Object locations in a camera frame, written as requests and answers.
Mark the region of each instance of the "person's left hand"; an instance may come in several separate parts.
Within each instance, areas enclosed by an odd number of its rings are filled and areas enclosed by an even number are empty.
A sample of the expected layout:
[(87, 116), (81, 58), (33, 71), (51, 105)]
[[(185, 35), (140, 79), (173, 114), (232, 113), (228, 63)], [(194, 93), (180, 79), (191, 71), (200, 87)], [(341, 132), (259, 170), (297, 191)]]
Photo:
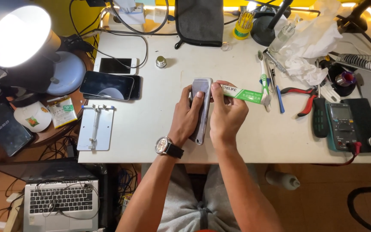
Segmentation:
[(204, 93), (201, 91), (198, 92), (190, 108), (190, 100), (188, 98), (190, 92), (191, 85), (183, 89), (180, 102), (176, 104), (176, 108), (174, 109), (173, 122), (168, 133), (168, 138), (174, 145), (180, 148), (194, 132), (198, 122), (198, 113), (204, 100)]

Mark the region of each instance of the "multimeter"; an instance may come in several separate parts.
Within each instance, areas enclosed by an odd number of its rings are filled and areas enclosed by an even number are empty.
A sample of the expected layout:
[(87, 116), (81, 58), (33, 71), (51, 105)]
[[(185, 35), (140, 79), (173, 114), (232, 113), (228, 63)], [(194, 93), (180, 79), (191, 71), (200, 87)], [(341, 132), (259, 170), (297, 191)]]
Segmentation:
[(328, 148), (333, 151), (350, 151), (348, 144), (357, 142), (350, 106), (344, 103), (326, 103), (326, 112), (330, 127)]

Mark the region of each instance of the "black watch strap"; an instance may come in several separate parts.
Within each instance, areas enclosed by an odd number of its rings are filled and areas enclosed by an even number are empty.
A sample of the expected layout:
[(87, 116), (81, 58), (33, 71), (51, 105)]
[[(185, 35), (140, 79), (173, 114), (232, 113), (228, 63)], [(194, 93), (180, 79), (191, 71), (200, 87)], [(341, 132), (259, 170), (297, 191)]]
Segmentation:
[(184, 150), (182, 150), (181, 148), (177, 147), (176, 145), (172, 143), (168, 143), (165, 153), (167, 153), (167, 155), (169, 156), (181, 159), (181, 157), (183, 156)]

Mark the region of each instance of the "watch face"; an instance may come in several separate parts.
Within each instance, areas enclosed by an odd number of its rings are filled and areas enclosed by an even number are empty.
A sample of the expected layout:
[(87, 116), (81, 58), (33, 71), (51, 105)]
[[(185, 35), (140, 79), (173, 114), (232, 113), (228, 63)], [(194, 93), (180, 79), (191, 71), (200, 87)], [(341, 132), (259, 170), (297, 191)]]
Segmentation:
[(157, 152), (158, 154), (161, 154), (165, 151), (167, 146), (168, 146), (167, 138), (166, 137), (161, 137), (155, 145), (155, 152)]

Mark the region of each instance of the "screwdriver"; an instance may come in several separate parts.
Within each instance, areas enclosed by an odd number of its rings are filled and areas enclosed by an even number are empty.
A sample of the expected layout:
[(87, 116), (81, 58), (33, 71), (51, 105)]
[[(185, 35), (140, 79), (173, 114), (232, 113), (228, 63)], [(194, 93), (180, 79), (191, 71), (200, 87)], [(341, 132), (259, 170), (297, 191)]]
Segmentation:
[(312, 118), (313, 133), (317, 138), (325, 138), (328, 134), (326, 99), (320, 97), (320, 84), (317, 85), (317, 98), (313, 99)]

